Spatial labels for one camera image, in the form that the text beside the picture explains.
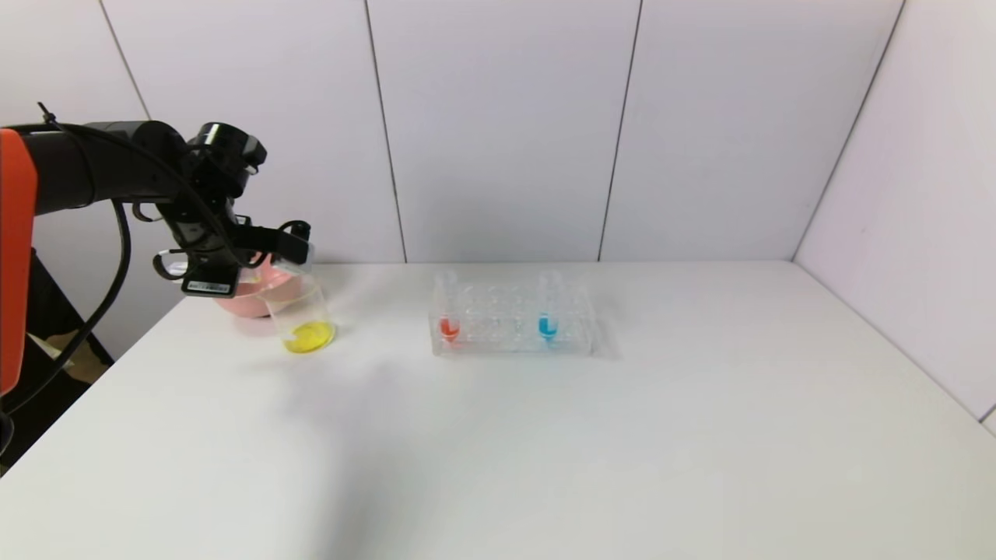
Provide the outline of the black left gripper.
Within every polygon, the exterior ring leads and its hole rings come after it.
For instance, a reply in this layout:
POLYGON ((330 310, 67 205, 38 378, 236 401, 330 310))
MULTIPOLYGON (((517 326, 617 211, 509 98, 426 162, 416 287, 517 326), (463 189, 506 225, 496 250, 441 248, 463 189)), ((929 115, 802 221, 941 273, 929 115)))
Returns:
POLYGON ((174 248, 165 254, 184 259, 185 269, 165 277, 178 281, 184 296, 230 299, 236 295, 241 266, 216 228, 189 212, 165 212, 174 248))

